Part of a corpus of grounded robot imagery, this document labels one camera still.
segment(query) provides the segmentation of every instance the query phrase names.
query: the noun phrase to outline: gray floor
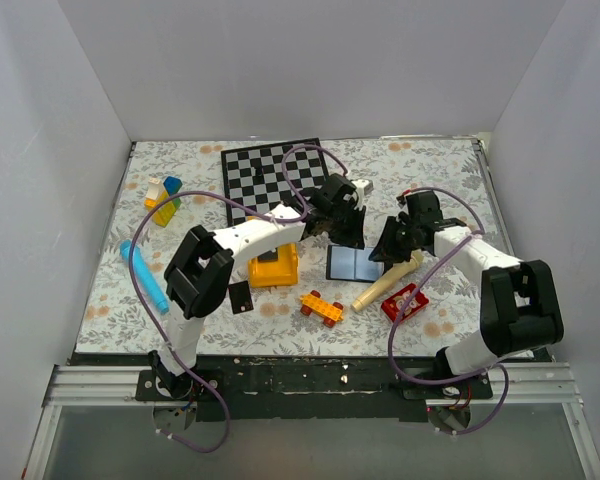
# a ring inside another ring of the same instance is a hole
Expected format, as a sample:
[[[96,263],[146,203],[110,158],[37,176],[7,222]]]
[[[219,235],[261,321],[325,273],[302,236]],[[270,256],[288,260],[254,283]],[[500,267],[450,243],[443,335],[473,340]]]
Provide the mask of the gray floor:
[[[472,408],[475,419],[492,406]],[[155,434],[151,408],[64,408],[46,479],[584,478],[560,405],[506,406],[484,430],[452,440],[394,420],[233,423],[200,455]],[[220,424],[196,424],[210,444]]]

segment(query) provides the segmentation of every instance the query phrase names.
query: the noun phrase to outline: beige cylinder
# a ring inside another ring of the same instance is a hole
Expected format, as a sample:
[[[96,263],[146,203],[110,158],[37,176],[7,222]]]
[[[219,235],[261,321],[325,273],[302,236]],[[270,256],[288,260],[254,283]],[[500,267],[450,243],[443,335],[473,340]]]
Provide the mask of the beige cylinder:
[[[420,250],[411,252],[410,261],[398,263],[391,267],[387,273],[376,280],[373,285],[367,288],[358,298],[353,301],[351,308],[353,308],[355,312],[359,312],[363,308],[367,307],[380,295],[393,287],[398,280],[404,277],[407,273],[413,272],[420,265],[422,265],[423,258],[424,257],[422,256],[422,252]]]

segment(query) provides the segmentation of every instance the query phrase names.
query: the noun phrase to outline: robotic arm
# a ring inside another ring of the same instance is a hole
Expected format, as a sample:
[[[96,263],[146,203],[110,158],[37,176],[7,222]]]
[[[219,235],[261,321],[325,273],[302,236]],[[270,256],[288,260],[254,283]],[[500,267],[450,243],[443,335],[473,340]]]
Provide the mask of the robotic arm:
[[[424,249],[443,257],[471,230],[456,218],[443,218],[433,191],[401,195],[409,213],[389,217],[372,261],[400,262]],[[480,286],[480,329],[436,354],[434,377],[449,378],[489,367],[498,359],[562,339],[564,329],[549,266],[523,262],[475,238],[450,260]]]
[[[297,198],[281,203],[266,217],[275,221],[253,219],[237,226],[208,232],[193,227],[167,266],[167,296],[182,309],[182,316],[172,315],[167,323],[171,349],[187,367],[196,363],[196,350],[204,319],[223,302],[233,270],[248,260],[281,245],[301,241],[326,232],[334,243],[364,248],[363,226],[365,195],[371,193],[369,180],[349,181],[331,174],[319,189],[305,189],[309,211]],[[184,370],[164,345],[152,355],[152,367],[172,396],[177,398],[178,376]]]

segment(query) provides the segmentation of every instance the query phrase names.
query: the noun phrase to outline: tabletop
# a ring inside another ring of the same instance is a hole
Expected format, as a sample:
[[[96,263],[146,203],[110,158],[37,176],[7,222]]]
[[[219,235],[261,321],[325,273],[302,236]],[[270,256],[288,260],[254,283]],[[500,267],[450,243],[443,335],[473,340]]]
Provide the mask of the tabletop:
[[[76,343],[76,353],[144,354],[159,347],[160,338],[135,295],[119,245],[133,236],[147,211],[144,195],[151,177],[171,175],[183,182],[183,190],[222,193],[222,150],[270,142],[138,142],[122,183],[109,231],[102,248],[92,290]],[[505,248],[505,239],[486,186],[485,172],[470,139],[369,139],[322,141],[349,167],[350,179],[368,178],[375,185],[366,199],[364,235],[375,246],[386,217],[396,215],[395,197],[407,188],[443,187],[465,199],[485,224],[484,239]],[[330,172],[338,166],[327,159]],[[455,216],[474,226],[460,205],[439,195],[445,216]],[[158,283],[165,288],[163,272],[184,234],[195,225],[207,230],[227,225],[220,201],[195,196],[183,198],[182,206],[166,228],[152,222],[140,237],[139,247]],[[406,276],[380,300],[360,313],[351,302],[369,284],[326,279],[326,235],[298,244],[299,282],[291,287],[253,288],[254,310],[234,315],[228,299],[205,321],[198,346],[202,354],[386,356],[390,322],[380,309],[381,300],[411,282],[418,282],[435,263],[425,262]],[[246,280],[238,269],[234,281]],[[300,313],[300,296],[318,290],[328,302],[345,306],[344,320],[334,328],[321,319]],[[430,299],[426,309],[400,327],[394,351],[402,356],[434,355],[456,343],[479,326],[477,288],[452,266],[443,267],[424,287]],[[168,315],[177,315],[172,306]],[[166,323],[167,316],[161,321]]]

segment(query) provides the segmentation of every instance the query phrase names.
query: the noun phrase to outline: black and white checkered pattern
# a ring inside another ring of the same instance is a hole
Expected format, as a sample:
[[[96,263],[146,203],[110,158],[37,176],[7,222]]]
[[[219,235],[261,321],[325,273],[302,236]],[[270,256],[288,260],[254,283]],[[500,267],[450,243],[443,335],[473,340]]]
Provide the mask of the black and white checkered pattern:
[[[258,213],[271,211],[293,195],[282,175],[284,153],[295,145],[307,143],[320,145],[318,139],[311,139],[222,152],[225,196]],[[292,157],[287,161],[287,170],[295,187],[302,189],[324,184],[328,172],[322,153],[300,150]],[[229,226],[244,222],[246,217],[242,210],[227,205]]]

